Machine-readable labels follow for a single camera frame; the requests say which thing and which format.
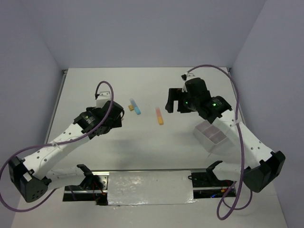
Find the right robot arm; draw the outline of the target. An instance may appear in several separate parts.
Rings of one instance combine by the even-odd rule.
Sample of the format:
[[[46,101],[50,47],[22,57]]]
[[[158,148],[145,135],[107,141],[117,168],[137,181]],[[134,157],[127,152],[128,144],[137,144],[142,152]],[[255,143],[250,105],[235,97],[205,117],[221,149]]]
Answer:
[[[263,144],[239,119],[238,111],[221,96],[211,96],[203,79],[187,79],[182,88],[169,88],[165,109],[173,113],[174,101],[180,113],[197,112],[211,126],[218,129],[216,137],[224,135],[240,149],[241,181],[253,192],[260,192],[281,172],[285,155]]]

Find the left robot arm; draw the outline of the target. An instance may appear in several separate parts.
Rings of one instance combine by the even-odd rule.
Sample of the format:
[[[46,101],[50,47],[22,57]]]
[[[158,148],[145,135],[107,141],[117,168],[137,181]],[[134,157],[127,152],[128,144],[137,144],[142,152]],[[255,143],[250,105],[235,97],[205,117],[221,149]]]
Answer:
[[[107,134],[122,126],[124,109],[116,102],[107,101],[102,108],[88,107],[73,123],[47,147],[21,159],[9,160],[12,183],[23,199],[31,203],[41,198],[48,190],[69,185],[86,190],[94,185],[103,186],[99,177],[83,164],[72,168],[54,170],[54,166],[77,147],[96,136]]]

